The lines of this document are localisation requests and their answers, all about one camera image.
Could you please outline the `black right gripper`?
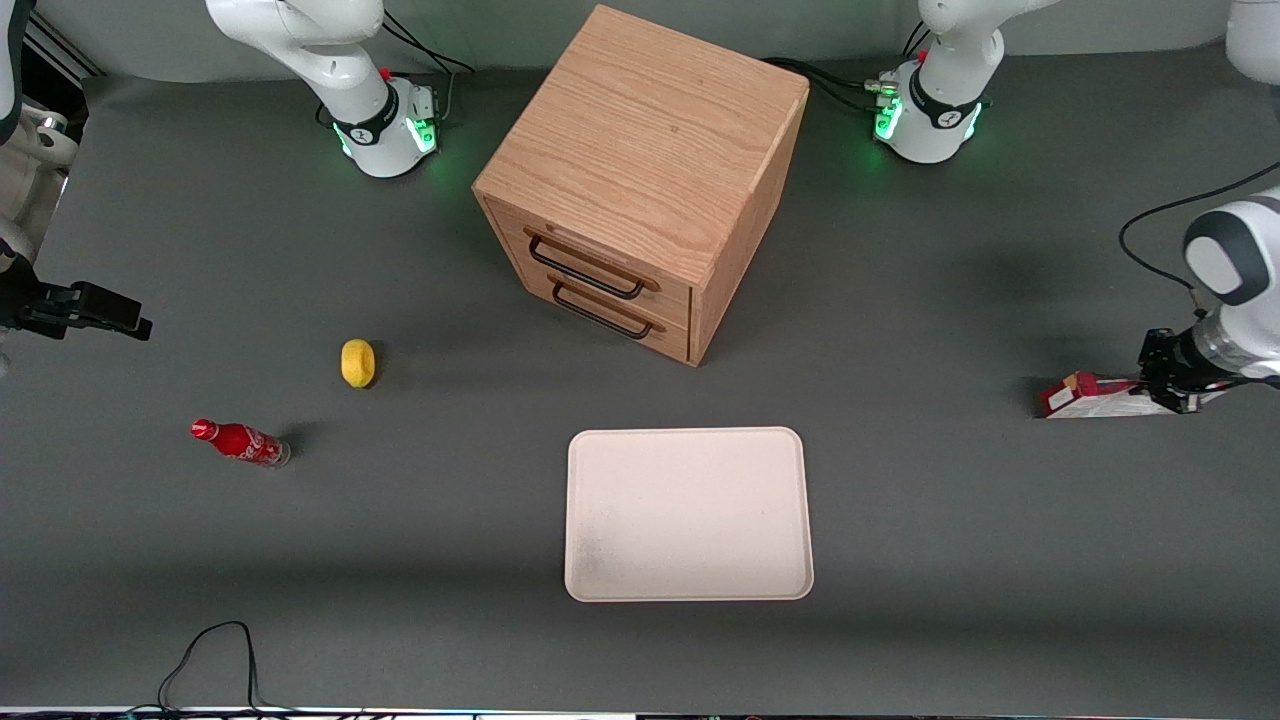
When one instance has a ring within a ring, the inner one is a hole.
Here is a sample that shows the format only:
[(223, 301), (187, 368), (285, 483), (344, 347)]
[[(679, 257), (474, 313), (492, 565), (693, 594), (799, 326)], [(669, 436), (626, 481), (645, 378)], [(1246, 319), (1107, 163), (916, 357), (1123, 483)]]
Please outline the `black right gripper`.
[[(69, 315), (72, 296), (74, 314)], [(50, 340), (64, 340), (69, 327), (145, 342), (154, 324), (141, 316), (141, 304), (133, 299), (88, 282), (76, 282), (70, 288), (40, 282), (29, 260), (14, 255), (3, 258), (1, 327)]]

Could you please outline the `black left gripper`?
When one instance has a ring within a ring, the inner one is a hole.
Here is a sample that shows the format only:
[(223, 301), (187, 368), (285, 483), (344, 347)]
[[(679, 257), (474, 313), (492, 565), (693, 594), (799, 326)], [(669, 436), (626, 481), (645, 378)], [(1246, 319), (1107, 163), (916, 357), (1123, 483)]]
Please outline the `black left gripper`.
[(1149, 397), (1170, 413), (1196, 414), (1201, 410), (1201, 396), (1222, 392), (1222, 368), (1201, 351), (1199, 331), (1187, 328), (1176, 336), (1169, 328), (1146, 332), (1138, 357), (1139, 378), (1165, 378), (1165, 386), (1149, 386)]

